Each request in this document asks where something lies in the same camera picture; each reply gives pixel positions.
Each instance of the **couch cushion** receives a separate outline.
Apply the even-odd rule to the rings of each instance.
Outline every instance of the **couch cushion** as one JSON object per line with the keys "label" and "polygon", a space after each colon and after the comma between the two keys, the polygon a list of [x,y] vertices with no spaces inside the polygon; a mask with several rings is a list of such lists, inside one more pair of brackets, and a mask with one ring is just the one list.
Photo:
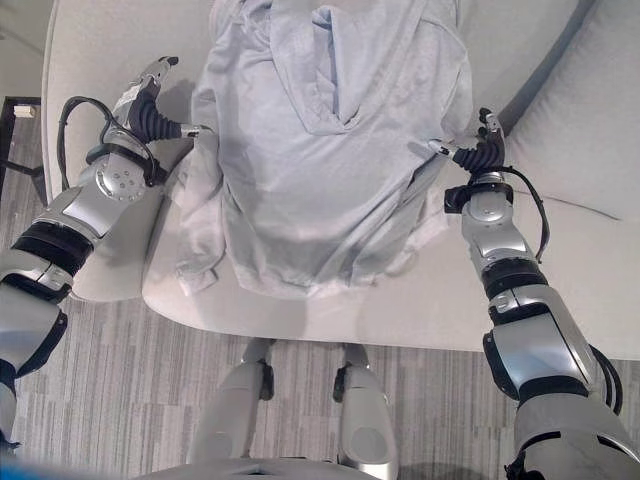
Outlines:
{"label": "couch cushion", "polygon": [[520,92],[523,98],[533,98],[540,84],[537,78],[528,82],[529,78],[550,52],[564,46],[559,40],[563,35],[570,38],[585,4],[590,3],[592,0],[458,0],[458,28],[473,72],[474,110],[486,106],[501,112],[523,88],[533,90]]}
{"label": "couch cushion", "polygon": [[640,2],[597,2],[516,125],[508,154],[545,195],[640,220],[639,45]]}
{"label": "couch cushion", "polygon": [[[60,111],[69,97],[92,96],[112,106],[149,63],[163,55],[177,55],[180,63],[166,79],[158,109],[174,120],[188,120],[191,91],[211,44],[208,17],[212,3],[56,2],[43,78],[43,153],[49,198],[60,192],[55,143]],[[102,115],[86,106],[71,115],[66,142],[71,184],[86,166],[86,152],[97,143],[102,122]],[[156,147],[159,159],[171,162],[185,145],[162,142]],[[140,295],[148,240],[160,199],[161,191],[155,189],[125,212],[77,275],[77,297],[112,301]]]}
{"label": "couch cushion", "polygon": [[[50,198],[60,191],[55,139],[60,109],[68,97],[90,95],[112,105],[152,59],[175,54],[180,64],[167,79],[159,108],[177,120],[188,117],[190,92],[210,45],[207,23],[212,3],[96,0],[87,7],[83,0],[56,2],[43,78],[43,153]],[[500,111],[545,57],[580,0],[458,3],[460,30],[474,72],[475,103]],[[71,182],[84,167],[86,151],[95,145],[101,120],[88,107],[71,117],[67,129]],[[173,152],[163,157],[171,159]],[[139,295],[159,193],[125,213],[76,277],[76,296],[111,301]]]}
{"label": "couch cushion", "polygon": [[[464,172],[449,164],[440,181],[457,185],[465,180]],[[640,262],[635,248],[640,225],[552,200],[545,205],[552,242],[542,269],[550,284],[592,343],[613,358],[640,360],[635,318],[640,297],[635,271],[629,268]],[[518,224],[535,244],[539,220],[531,197],[517,195],[515,206]],[[150,248],[143,297],[150,308],[176,322],[236,335],[475,351],[482,349],[482,335],[491,328],[487,299],[457,217],[405,274],[381,279],[365,293],[287,301],[240,288],[228,257],[217,267],[216,284],[185,296],[175,277],[180,210],[170,200],[162,210],[164,227]],[[615,249],[610,248],[612,237]]]}

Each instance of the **silver robot arm segment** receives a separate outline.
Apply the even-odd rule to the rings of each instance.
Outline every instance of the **silver robot arm segment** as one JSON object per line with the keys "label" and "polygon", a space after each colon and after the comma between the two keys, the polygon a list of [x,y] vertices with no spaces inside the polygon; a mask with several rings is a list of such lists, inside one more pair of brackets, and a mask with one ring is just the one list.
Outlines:
{"label": "silver robot arm segment", "polygon": [[100,145],[87,155],[89,166],[77,185],[58,195],[0,254],[0,454],[17,446],[9,441],[15,380],[44,365],[62,338],[67,317],[57,304],[71,291],[74,275],[122,213],[166,179],[146,143],[199,132],[155,109],[160,81],[175,63],[175,57],[152,63],[118,100],[115,116],[86,97],[73,97],[63,109],[62,146],[66,118],[80,103],[101,108],[108,123]]}
{"label": "silver robot arm segment", "polygon": [[462,234],[489,299],[494,327],[483,346],[493,378],[519,401],[516,459],[505,467],[507,478],[640,478],[638,453],[602,401],[595,350],[540,271],[540,253],[513,224],[513,190],[500,173],[510,171],[502,167],[502,137],[487,135],[501,128],[495,117],[487,121],[487,112],[480,115],[488,128],[478,148],[429,145],[472,174],[469,184],[446,192],[445,211],[462,215]]}

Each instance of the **white couch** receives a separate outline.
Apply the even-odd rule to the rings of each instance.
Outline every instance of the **white couch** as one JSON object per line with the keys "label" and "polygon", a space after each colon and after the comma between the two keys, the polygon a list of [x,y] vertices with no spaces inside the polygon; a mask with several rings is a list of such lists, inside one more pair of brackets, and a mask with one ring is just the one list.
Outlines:
{"label": "white couch", "polygon": [[[557,199],[547,198],[545,202],[552,240],[543,271],[563,295],[592,343],[613,358],[640,360],[637,218],[633,218],[633,213],[627,215],[629,209],[620,216],[612,214],[608,206],[598,208],[602,198],[609,198],[606,192],[581,201],[580,182],[588,184],[594,175],[599,175],[597,169],[587,168],[595,167],[593,161],[580,164],[579,169],[563,161],[567,169],[579,173],[574,180],[573,175],[558,173],[555,167],[551,168],[553,175],[546,175],[549,168],[545,162],[528,159],[530,152],[536,151],[553,164],[555,156],[562,157],[556,155],[557,149],[566,138],[574,143],[562,148],[580,151],[573,150],[578,145],[571,132],[562,133],[558,143],[554,143],[553,134],[548,135],[548,125],[555,125],[556,132],[563,128],[571,130],[563,112],[557,118],[553,112],[550,114],[553,108],[549,107],[549,98],[554,98],[554,82],[562,83],[567,76],[565,64],[575,60],[569,58],[571,51],[580,53],[576,42],[580,40],[578,37],[585,36],[585,27],[578,35],[574,34],[581,28],[585,15],[588,22],[593,20],[598,2],[593,8],[593,0],[456,3],[459,29],[467,43],[473,70],[476,106],[486,105],[501,112],[508,130],[515,125],[508,137],[511,160],[525,172],[531,169],[536,186]],[[50,198],[60,191],[55,138],[59,112],[68,97],[88,95],[113,104],[131,77],[149,61],[162,55],[177,55],[180,63],[163,88],[159,109],[176,120],[188,119],[189,95],[211,43],[208,37],[211,4],[212,0],[56,2],[43,78],[43,149]],[[596,15],[596,20],[601,21],[600,17]],[[565,51],[570,40],[569,50]],[[583,57],[578,55],[578,60],[584,60]],[[551,77],[541,90],[549,72]],[[569,105],[565,107],[573,112],[571,101],[568,98]],[[596,107],[581,108],[589,112],[589,108]],[[71,118],[67,134],[71,182],[84,166],[85,152],[95,144],[101,120],[100,115],[88,110]],[[579,123],[575,129],[582,128]],[[541,142],[541,146],[536,143],[540,136],[550,136],[552,140]],[[161,143],[156,151],[161,160],[172,162],[184,147]],[[627,174],[635,174],[635,168],[629,166]],[[561,178],[571,188],[558,182],[558,175],[564,175]],[[439,179],[443,186],[464,181],[464,172],[453,165]],[[552,188],[545,189],[545,184]],[[565,190],[570,191],[567,198],[563,196]],[[515,206],[517,223],[535,244],[539,225],[531,198],[518,194]],[[125,214],[78,274],[76,297],[116,301],[142,296],[150,308],[171,320],[250,336],[481,350],[482,334],[491,328],[487,301],[467,258],[467,247],[456,219],[451,220],[448,231],[420,252],[416,267],[405,275],[385,278],[365,294],[306,302],[277,300],[241,289],[228,259],[217,269],[221,277],[218,283],[186,297],[173,269],[179,219],[176,204],[160,189],[151,192]]]}

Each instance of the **robotic hand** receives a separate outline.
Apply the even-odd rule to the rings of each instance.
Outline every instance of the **robotic hand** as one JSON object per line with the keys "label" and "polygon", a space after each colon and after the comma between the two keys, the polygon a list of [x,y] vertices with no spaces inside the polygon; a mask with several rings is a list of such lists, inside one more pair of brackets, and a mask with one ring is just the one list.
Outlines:
{"label": "robotic hand", "polygon": [[[503,166],[497,117],[482,109],[480,121],[485,127],[475,149],[438,140],[429,146],[471,173],[467,185],[447,190],[445,211],[462,215],[462,234],[489,299],[494,328],[483,346],[494,381],[519,401],[516,459],[505,467],[507,478],[638,479],[640,458],[616,416],[622,406],[617,372],[587,343],[538,267],[549,237],[542,200],[526,177]],[[521,176],[538,204],[543,235],[536,255],[513,224],[513,189],[502,172]],[[607,383],[604,403],[598,365]]]}
{"label": "robotic hand", "polygon": [[[166,119],[156,109],[161,82],[176,57],[162,57],[134,80],[112,114],[101,102],[73,97],[65,104],[58,135],[63,192],[13,247],[0,255],[0,454],[10,443],[15,417],[15,380],[42,367],[67,326],[58,307],[71,291],[73,276],[147,188],[163,183],[167,172],[147,143],[195,137],[206,127]],[[81,103],[98,107],[107,123],[100,145],[87,155],[89,166],[77,186],[65,173],[64,127]]]}

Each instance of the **couch armrest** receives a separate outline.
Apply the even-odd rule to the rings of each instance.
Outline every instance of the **couch armrest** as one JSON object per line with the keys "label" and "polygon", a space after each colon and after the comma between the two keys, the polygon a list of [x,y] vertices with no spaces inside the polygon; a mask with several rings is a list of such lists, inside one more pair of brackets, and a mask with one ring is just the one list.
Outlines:
{"label": "couch armrest", "polygon": [[[176,55],[180,63],[166,79],[158,109],[188,121],[189,102],[211,42],[212,0],[113,2],[57,0],[49,23],[42,85],[43,158],[47,196],[60,188],[56,136],[64,102],[74,95],[95,97],[113,106],[129,81],[151,61]],[[103,117],[82,106],[67,127],[67,170],[73,185],[85,167],[86,152],[97,143]],[[162,142],[159,160],[174,163],[185,145]],[[162,192],[156,188],[129,209],[76,277],[74,294],[92,301],[140,296],[147,245]]]}

